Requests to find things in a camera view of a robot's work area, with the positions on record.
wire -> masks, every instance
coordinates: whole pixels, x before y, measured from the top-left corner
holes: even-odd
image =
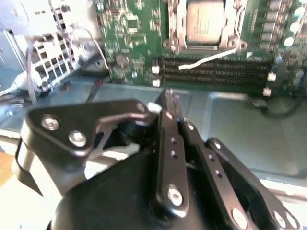
[[[3,96],[3,95],[6,95],[14,90],[17,90],[17,86],[16,84],[13,84],[11,87],[7,88],[6,90],[3,90],[0,92],[0,97]]]
[[[103,52],[102,52],[102,50],[101,50],[99,44],[97,43],[97,41],[93,38],[91,32],[90,32],[88,29],[85,29],[85,28],[79,27],[79,26],[73,28],[73,30],[72,30],[72,32],[71,32],[70,42],[69,42],[69,61],[70,61],[70,64],[71,64],[72,68],[74,69],[74,67],[73,67],[73,61],[72,61],[72,53],[71,53],[71,52],[72,52],[72,37],[73,37],[73,33],[74,33],[77,29],[79,29],[79,30],[84,30],[84,31],[86,31],[86,32],[89,34],[89,36],[91,37],[91,40],[92,40],[92,41],[94,42],[94,44],[96,45],[96,47],[97,47],[97,49],[98,49],[98,51],[99,51],[99,54],[100,54],[102,60],[104,61],[104,64],[105,64],[106,69],[109,70],[109,66],[107,65],[105,55],[103,54]]]
[[[261,113],[265,117],[272,118],[272,119],[285,119],[285,118],[292,116],[298,110],[298,108],[300,108],[300,106],[303,102],[303,99],[304,99],[304,96],[305,96],[305,93],[306,93],[306,88],[307,88],[307,80],[306,79],[304,79],[304,80],[305,80],[305,83],[304,83],[303,86],[300,86],[300,90],[298,92],[295,103],[289,110],[287,110],[285,112],[281,112],[281,113],[275,113],[275,112],[272,112],[268,108],[267,105],[263,105],[263,106],[260,106],[261,107]]]
[[[25,54],[25,58],[26,58],[25,71],[27,73],[28,92],[29,92],[30,99],[34,105],[38,105],[34,86],[33,86],[33,79],[31,75],[31,61],[32,61],[32,53],[33,53],[35,41],[36,40],[32,39],[30,41],[30,44],[28,45],[28,48]]]
[[[218,53],[218,54],[215,54],[215,55],[212,55],[210,57],[205,57],[193,64],[189,64],[189,65],[181,65],[181,66],[178,66],[178,69],[179,70],[182,70],[182,69],[192,69],[192,68],[195,68],[199,65],[201,65],[202,63],[205,63],[205,62],[208,62],[208,61],[212,61],[212,60],[215,60],[215,59],[218,59],[218,58],[222,58],[222,57],[225,57],[227,55],[230,55],[230,54],[234,54],[235,52],[237,51],[237,47],[236,48],[233,48],[233,49],[230,49],[230,50],[227,50],[225,52],[222,52],[222,53]]]
[[[103,83],[104,83],[103,80],[98,80],[94,83],[87,99],[85,100],[85,103],[89,103],[93,101],[93,99],[96,97],[98,93],[100,86],[102,86]]]
[[[237,16],[242,13],[242,11],[244,10],[245,6],[241,6],[240,9],[237,11]],[[233,49],[230,49],[230,50],[227,50],[227,51],[224,51],[222,53],[218,53],[218,54],[215,54],[215,55],[212,55],[212,56],[209,56],[209,57],[205,57],[193,64],[188,64],[188,65],[181,65],[181,66],[178,66],[178,69],[179,70],[183,70],[183,69],[192,69],[192,68],[195,68],[205,62],[208,62],[208,61],[212,61],[212,60],[215,60],[215,59],[218,59],[218,58],[222,58],[222,57],[225,57],[227,55],[230,55],[230,54],[234,54],[237,50],[238,50],[238,47],[239,47],[239,41],[240,41],[240,33],[238,30],[235,30],[235,34],[236,34],[236,37],[237,37],[237,43],[236,43],[236,47],[233,48]]]

black plastic part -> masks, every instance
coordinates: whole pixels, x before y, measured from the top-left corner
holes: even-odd
[[[57,107],[35,109],[30,111],[25,119],[21,138],[39,158],[66,170],[78,169],[86,163],[94,147],[95,136],[102,126],[112,122],[142,120],[148,117],[146,106],[142,104],[145,110],[140,111],[137,104],[142,103],[125,100],[62,106],[60,109]],[[48,114],[59,121],[59,129],[50,131],[41,125],[44,115]],[[84,146],[77,147],[70,143],[68,136],[73,130],[78,130],[87,137]]]
[[[21,131],[23,144],[36,154],[64,196],[52,230],[293,230],[291,224],[300,228],[219,140],[203,143],[196,127],[183,118],[171,90],[162,92],[157,102],[163,110],[156,119],[136,100],[36,109],[28,114]],[[58,119],[59,129],[42,127],[45,114]],[[85,134],[85,146],[68,141],[72,130]],[[97,146],[97,136],[103,149],[135,140],[141,150],[86,180],[84,164]],[[180,204],[169,197],[170,185],[182,194]],[[277,221],[276,213],[284,223]]]
[[[189,211],[184,218],[158,217],[149,205],[155,156],[140,152],[72,189],[60,202],[52,230],[214,229],[203,175],[188,169]]]
[[[280,200],[270,192],[259,179],[248,170],[241,161],[219,140],[212,138],[207,141],[208,147],[217,153],[217,157],[222,164],[232,187],[248,201],[248,210],[252,214],[255,224],[260,229],[279,229],[274,212],[285,220],[285,229],[293,229],[287,216],[294,216],[286,210]]]
[[[14,175],[16,176],[17,180],[19,180],[21,183],[26,185],[27,187],[33,189],[41,196],[43,195],[41,191],[39,190],[33,176],[30,174],[29,171],[25,170],[18,162],[18,156],[21,154],[20,147],[22,144],[22,140],[19,141],[17,151],[15,154],[15,163],[17,165],[17,168],[14,169]]]
[[[176,117],[167,116],[166,113],[168,111],[162,111],[159,115],[153,207],[159,206],[161,210],[182,218],[189,209],[184,143],[178,133]],[[182,203],[176,205],[171,202],[168,197],[169,189],[177,189],[181,193]]]

gray metal panel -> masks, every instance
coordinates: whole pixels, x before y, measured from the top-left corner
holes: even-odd
[[[47,97],[42,106],[82,103],[92,86],[91,82],[72,78],[71,90]],[[162,89],[103,85],[95,101],[136,98],[153,102]],[[244,94],[175,91],[179,93],[185,117],[198,128],[203,139],[219,138],[259,178],[307,187],[307,103],[293,117],[269,120],[258,110],[245,107]],[[281,108],[283,101],[277,102]],[[26,110],[17,111],[0,124],[0,129],[18,132]]]
[[[14,36],[6,30],[0,30],[0,68],[6,67],[22,72],[24,62],[25,56]]]

silver screw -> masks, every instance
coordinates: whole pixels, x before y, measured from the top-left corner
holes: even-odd
[[[69,133],[68,139],[73,145],[78,146],[78,147],[82,147],[86,144],[85,135],[76,130]]]
[[[238,209],[232,209],[232,217],[241,229],[246,229],[248,227],[248,221],[246,220],[243,213],[240,212]]]
[[[287,216],[287,219],[288,219],[289,223],[291,224],[291,226],[293,228],[297,229],[298,226],[297,226],[296,221],[293,219],[293,217],[287,212],[286,212],[286,216]]]
[[[214,145],[220,150],[221,149],[221,144],[217,142],[216,140],[214,141]]]
[[[144,107],[144,105],[142,105],[142,103],[137,103],[136,107],[138,107],[138,110],[140,110],[142,113],[144,113],[146,111],[145,107]]]
[[[138,76],[138,73],[137,72],[132,72],[131,76],[132,76],[132,78],[136,78]]]
[[[166,112],[166,116],[167,116],[169,119],[173,119],[173,116],[169,113],[169,111]]]
[[[59,128],[59,121],[52,115],[46,115],[41,121],[42,126],[48,130],[57,130]]]
[[[179,190],[171,185],[167,190],[167,196],[173,205],[180,206],[182,204],[183,198]]]
[[[280,225],[282,228],[285,228],[285,227],[286,227],[286,222],[285,222],[285,220],[281,217],[281,215],[279,215],[278,212],[274,211],[274,216],[275,216],[277,222],[279,223],[279,225]]]

hole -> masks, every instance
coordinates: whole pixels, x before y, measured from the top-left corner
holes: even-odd
[[[59,67],[56,67],[54,70],[55,70],[57,76],[60,76],[62,74]]]
[[[63,53],[64,59],[68,58],[68,53]]]
[[[176,145],[176,144],[177,144],[177,141],[176,141],[176,139],[175,139],[175,138],[171,138],[171,142],[172,142],[172,144],[174,144],[174,145]]]
[[[57,34],[57,38],[58,38],[58,41],[59,41],[59,42],[63,40],[63,37],[60,36],[60,35],[58,35],[58,34]]]
[[[222,175],[220,174],[220,171],[215,170],[215,174],[216,174],[218,177],[222,178]]]
[[[213,161],[213,162],[215,161],[214,158],[213,158],[213,156],[212,156],[211,154],[209,155],[209,160],[211,160],[211,161]]]
[[[42,56],[42,59],[46,59],[48,57],[46,52],[43,52],[40,55]]]
[[[51,59],[51,63],[52,63],[53,65],[55,65],[55,64],[57,63],[57,60],[56,60],[55,58],[53,58],[53,59]]]
[[[63,73],[65,73],[67,71],[67,68],[66,68],[65,64],[61,65],[61,69],[62,69]]]
[[[58,14],[60,20],[63,20],[63,15],[61,13]]]
[[[174,151],[171,151],[171,156],[174,159],[178,159],[178,156],[177,156],[177,154]]]
[[[61,47],[61,50],[64,50],[64,49],[66,49],[66,46],[65,46],[65,44],[62,44],[62,45],[60,45],[60,47]]]

